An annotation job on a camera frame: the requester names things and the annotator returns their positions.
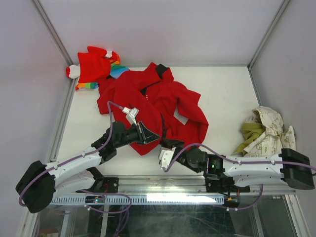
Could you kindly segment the red zip jacket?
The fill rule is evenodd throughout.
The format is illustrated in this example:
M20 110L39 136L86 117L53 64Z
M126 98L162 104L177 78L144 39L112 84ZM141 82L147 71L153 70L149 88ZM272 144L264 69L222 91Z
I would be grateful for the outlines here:
M137 120L161 139L202 143L208 121L198 106L200 94L174 80L170 68L151 63L143 71L126 71L117 79L98 80L100 114L108 114L107 102L137 108Z

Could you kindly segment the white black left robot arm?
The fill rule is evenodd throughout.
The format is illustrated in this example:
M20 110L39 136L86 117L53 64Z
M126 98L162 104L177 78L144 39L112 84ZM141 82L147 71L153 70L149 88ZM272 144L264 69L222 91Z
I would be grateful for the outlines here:
M31 163L15 188L19 204L31 213L38 213L64 194L87 189L100 191L104 181L97 166L112 159L120 147L143 146L159 139L141 121L130 128L123 122L112 122L101 138L78 155L47 164L39 160Z

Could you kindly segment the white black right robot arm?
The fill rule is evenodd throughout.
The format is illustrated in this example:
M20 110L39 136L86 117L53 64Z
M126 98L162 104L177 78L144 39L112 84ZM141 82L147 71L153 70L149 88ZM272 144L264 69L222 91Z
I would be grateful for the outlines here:
M164 139L160 143L159 163L168 172L174 163L202 173L209 192L248 192L251 185L286 184L292 189L313 190L315 168L307 156L290 148L263 157L223 156L202 144Z

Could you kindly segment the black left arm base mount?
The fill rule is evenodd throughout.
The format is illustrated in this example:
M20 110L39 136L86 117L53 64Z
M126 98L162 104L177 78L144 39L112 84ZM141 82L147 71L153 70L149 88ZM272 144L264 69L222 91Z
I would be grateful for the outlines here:
M89 193L114 193L118 192L119 178L118 177L103 177L97 179L92 187L85 188Z

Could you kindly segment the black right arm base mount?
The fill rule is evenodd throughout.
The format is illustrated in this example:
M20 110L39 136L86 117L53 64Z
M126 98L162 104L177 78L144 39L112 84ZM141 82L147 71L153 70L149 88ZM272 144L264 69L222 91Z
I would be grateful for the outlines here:
M211 180L205 178L206 191L208 193L249 193L250 187L238 187L235 185L232 177L220 178L219 180Z

